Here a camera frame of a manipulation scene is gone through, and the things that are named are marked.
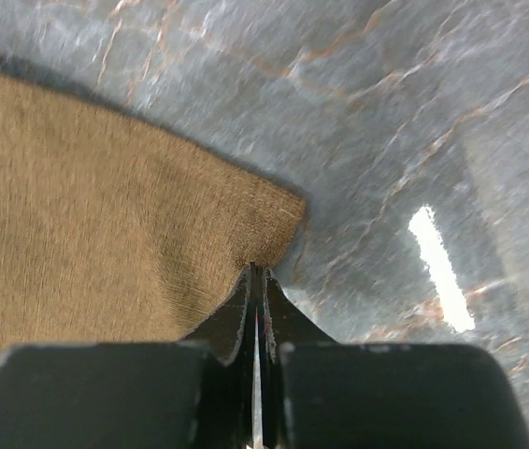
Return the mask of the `brown cloth napkin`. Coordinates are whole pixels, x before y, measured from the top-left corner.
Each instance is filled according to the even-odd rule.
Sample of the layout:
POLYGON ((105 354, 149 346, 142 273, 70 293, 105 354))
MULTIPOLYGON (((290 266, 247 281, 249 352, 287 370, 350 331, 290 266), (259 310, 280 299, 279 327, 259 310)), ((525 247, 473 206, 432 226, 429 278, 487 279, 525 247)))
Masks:
POLYGON ((300 196, 194 143, 0 74, 0 351, 174 340, 272 267, 300 196))

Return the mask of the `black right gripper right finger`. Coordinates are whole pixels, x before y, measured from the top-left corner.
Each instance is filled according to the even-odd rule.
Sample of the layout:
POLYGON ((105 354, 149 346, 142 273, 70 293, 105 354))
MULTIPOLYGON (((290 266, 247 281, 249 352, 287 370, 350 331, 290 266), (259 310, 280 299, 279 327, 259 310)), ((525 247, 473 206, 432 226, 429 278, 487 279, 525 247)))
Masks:
POLYGON ((529 448, 507 375, 461 343, 342 344, 260 275, 268 448, 529 448))

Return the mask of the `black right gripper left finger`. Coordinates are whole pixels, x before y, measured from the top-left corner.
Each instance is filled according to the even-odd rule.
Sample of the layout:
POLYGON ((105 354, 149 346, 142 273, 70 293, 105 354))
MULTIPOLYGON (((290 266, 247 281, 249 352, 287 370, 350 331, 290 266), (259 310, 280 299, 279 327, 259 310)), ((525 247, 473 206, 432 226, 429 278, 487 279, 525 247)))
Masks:
POLYGON ((0 353, 0 448, 243 448, 251 271, 173 342, 30 343, 0 353))

